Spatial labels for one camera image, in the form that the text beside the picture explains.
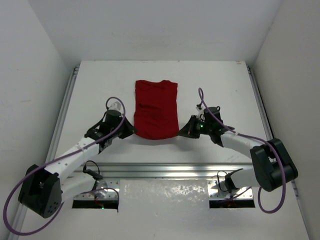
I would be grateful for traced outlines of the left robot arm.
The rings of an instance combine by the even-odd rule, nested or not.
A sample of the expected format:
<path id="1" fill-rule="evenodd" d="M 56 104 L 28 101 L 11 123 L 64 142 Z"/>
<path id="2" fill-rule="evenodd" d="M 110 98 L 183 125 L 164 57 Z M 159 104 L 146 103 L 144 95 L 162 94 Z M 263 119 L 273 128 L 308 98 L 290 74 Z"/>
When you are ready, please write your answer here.
<path id="1" fill-rule="evenodd" d="M 44 168 L 36 164 L 28 168 L 18 201 L 44 219 L 51 217 L 64 201 L 95 190 L 103 182 L 99 172 L 87 167 L 77 176 L 74 171 L 109 147 L 113 139 L 125 139 L 136 132 L 118 110 L 107 110 L 59 161 Z"/>

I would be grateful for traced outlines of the red t shirt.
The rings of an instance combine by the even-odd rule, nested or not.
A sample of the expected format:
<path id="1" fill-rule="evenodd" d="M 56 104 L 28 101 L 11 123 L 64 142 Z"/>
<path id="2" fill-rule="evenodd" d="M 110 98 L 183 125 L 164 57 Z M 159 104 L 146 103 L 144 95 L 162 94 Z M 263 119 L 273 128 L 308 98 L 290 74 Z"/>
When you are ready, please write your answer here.
<path id="1" fill-rule="evenodd" d="M 169 80 L 135 82 L 134 127 L 147 140 L 166 140 L 179 131 L 178 84 Z"/>

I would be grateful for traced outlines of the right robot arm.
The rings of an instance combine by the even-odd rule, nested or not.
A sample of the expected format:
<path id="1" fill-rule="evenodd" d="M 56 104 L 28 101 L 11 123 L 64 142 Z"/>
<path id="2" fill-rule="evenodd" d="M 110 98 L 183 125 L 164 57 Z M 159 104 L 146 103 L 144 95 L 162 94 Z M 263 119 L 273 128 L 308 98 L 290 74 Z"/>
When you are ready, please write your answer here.
<path id="1" fill-rule="evenodd" d="M 240 168 L 224 176 L 222 191 L 232 193 L 242 187 L 261 187 L 271 192 L 283 185 L 282 172 L 287 183 L 298 177 L 298 170 L 281 140 L 273 138 L 262 143 L 261 140 L 235 134 L 233 127 L 228 130 L 222 123 L 219 106 L 202 108 L 177 133 L 190 139 L 207 135 L 214 144 L 251 159 L 252 168 Z"/>

